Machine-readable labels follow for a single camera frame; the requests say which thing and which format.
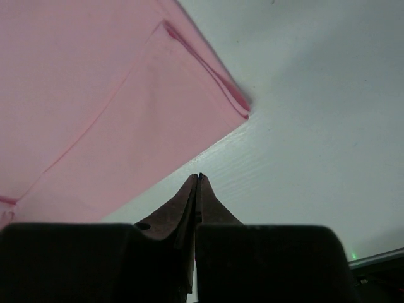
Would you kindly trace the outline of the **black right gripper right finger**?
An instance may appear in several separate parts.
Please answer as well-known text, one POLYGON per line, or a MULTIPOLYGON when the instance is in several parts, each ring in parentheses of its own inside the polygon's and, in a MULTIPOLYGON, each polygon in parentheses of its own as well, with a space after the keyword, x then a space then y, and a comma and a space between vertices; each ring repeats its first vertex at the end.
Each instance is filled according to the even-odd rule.
POLYGON ((316 225, 244 225, 205 175, 196 192, 200 302, 358 302, 336 234, 316 225))

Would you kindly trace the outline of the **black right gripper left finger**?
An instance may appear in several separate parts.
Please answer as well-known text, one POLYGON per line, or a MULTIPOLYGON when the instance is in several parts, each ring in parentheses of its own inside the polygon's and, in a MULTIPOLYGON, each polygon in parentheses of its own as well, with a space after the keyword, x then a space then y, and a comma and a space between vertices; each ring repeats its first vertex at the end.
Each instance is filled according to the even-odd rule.
POLYGON ((2 302, 185 302, 193 288, 191 175, 136 224, 14 223, 1 231, 2 302))

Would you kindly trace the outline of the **pink t shirt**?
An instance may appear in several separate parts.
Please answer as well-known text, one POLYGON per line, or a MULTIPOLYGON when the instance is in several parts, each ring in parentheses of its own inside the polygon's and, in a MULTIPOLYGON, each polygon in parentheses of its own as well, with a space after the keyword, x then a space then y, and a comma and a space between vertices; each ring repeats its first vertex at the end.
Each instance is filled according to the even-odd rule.
POLYGON ((249 111, 177 1, 2 1, 1 225, 99 221, 249 111))

